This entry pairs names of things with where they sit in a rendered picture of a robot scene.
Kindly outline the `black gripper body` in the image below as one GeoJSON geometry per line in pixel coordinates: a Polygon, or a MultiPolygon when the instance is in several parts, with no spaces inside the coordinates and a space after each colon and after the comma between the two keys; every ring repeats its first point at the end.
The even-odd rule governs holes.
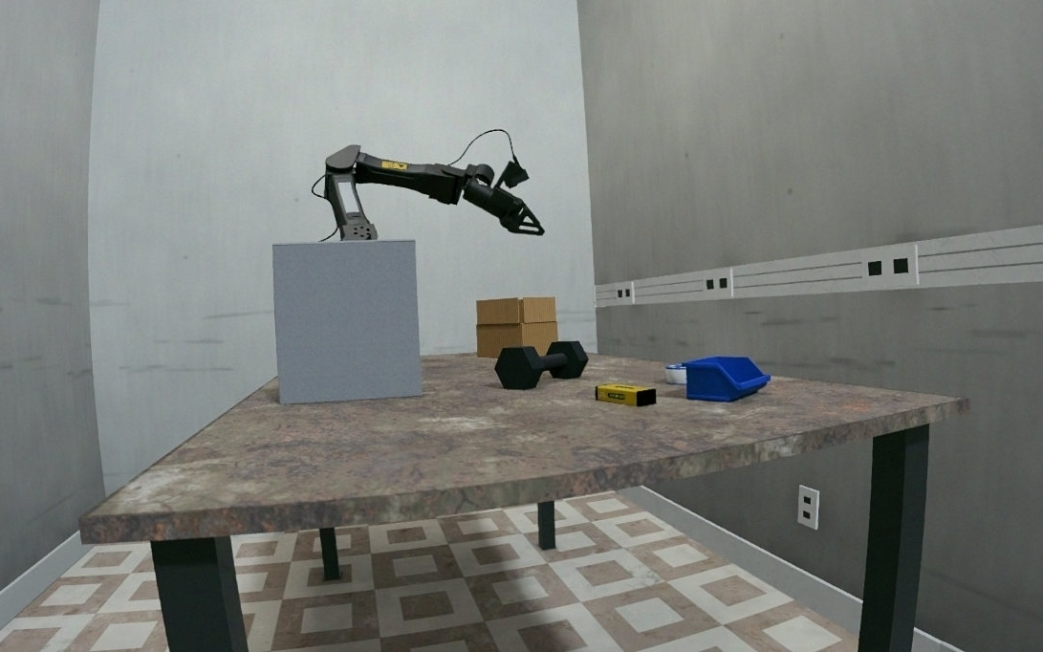
{"type": "Polygon", "coordinates": [[[504,210],[501,209],[501,207],[494,206],[493,203],[489,202],[489,198],[490,195],[492,195],[492,192],[493,188],[490,189],[489,196],[487,199],[485,199],[485,203],[482,206],[482,209],[486,210],[490,215],[493,215],[493,217],[498,217],[501,227],[505,227],[507,231],[511,232],[515,223],[517,223],[517,220],[519,220],[520,214],[517,213],[514,219],[512,219],[511,216],[513,215],[516,209],[520,208],[522,199],[513,196],[514,197],[513,203],[511,203],[509,209],[504,210]]]}

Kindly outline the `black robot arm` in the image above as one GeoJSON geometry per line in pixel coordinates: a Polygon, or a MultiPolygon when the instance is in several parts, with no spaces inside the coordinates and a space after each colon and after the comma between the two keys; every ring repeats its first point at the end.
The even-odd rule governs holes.
{"type": "MultiPolygon", "coordinates": [[[[501,183],[514,188],[527,182],[528,172],[518,165],[511,161],[507,163],[506,171],[493,187],[489,202],[504,210],[513,203],[513,195],[501,188],[501,183]]],[[[340,231],[339,241],[378,240],[375,225],[369,223],[360,203],[356,183],[411,188],[429,195],[428,199],[445,206],[459,204],[463,191],[463,201],[482,207],[489,196],[493,179],[493,169],[484,163],[469,163],[465,170],[440,163],[396,163],[360,152],[360,144],[348,144],[325,160],[324,197],[334,206],[340,231]]]]}

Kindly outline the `blue plastic stack bin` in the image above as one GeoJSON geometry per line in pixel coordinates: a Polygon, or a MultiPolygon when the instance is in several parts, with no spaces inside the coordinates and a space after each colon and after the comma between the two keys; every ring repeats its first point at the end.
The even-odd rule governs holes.
{"type": "Polygon", "coordinates": [[[696,359],[682,362],[682,367],[686,369],[686,399],[689,400],[729,403],[756,393],[771,381],[771,375],[763,375],[749,357],[696,359]]]}

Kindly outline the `brown cardboard box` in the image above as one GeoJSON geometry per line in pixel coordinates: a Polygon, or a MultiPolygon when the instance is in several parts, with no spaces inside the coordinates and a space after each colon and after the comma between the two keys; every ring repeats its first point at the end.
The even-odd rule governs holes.
{"type": "Polygon", "coordinates": [[[514,346],[535,346],[541,357],[558,341],[555,297],[488,299],[476,311],[478,358],[498,359],[514,346]]]}

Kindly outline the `yellow pocket level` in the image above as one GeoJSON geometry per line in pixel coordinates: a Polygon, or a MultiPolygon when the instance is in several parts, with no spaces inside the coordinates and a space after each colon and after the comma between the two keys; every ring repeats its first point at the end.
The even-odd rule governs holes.
{"type": "Polygon", "coordinates": [[[634,406],[656,404],[656,389],[626,387],[626,385],[605,384],[596,387],[596,401],[621,403],[634,406]]]}

